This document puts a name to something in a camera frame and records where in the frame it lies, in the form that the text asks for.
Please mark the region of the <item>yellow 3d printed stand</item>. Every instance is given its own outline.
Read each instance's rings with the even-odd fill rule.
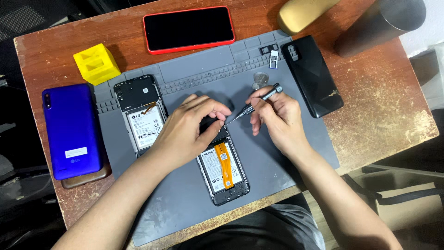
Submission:
[[[111,52],[103,44],[85,49],[73,57],[83,79],[92,85],[99,85],[121,74]]]

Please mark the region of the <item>precision screwdriver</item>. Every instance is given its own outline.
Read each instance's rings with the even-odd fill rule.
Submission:
[[[261,99],[265,101],[268,98],[270,98],[272,95],[274,95],[276,93],[281,93],[282,91],[283,91],[282,87],[279,85],[279,83],[276,83],[275,85],[273,85],[273,89],[270,90],[264,96],[262,96]],[[242,109],[242,111],[236,116],[236,118],[234,118],[232,121],[227,123],[225,126],[228,126],[228,124],[232,123],[234,120],[238,119],[239,117],[251,114],[253,111],[254,111],[254,108],[251,106],[251,104],[246,105]]]

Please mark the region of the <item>black phone back cover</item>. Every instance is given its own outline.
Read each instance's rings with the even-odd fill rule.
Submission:
[[[291,46],[298,55],[297,60],[291,57],[289,51]],[[311,116],[320,118],[344,106],[327,64],[312,36],[284,44],[282,53]]]

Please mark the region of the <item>blue lg phone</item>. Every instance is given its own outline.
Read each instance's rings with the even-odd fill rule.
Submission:
[[[43,110],[56,180],[102,168],[100,136],[87,84],[46,89]]]

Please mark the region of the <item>wooden desk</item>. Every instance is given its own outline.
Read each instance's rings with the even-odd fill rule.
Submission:
[[[51,169],[41,92],[47,88],[84,83],[72,55],[104,43],[122,72],[184,56],[196,51],[150,55],[142,17],[187,8],[226,5],[230,8],[236,39],[279,29],[276,15],[287,0],[160,0],[74,23],[17,37],[15,45],[28,89],[34,118]],[[318,18],[297,39],[312,35],[344,99],[344,107],[324,117],[345,174],[438,136],[420,86],[399,39],[352,58],[341,58],[333,42],[373,1],[342,0]],[[113,183],[113,176],[72,190],[53,184],[69,228]],[[283,200],[297,187],[263,198],[144,245],[166,248],[243,215]]]

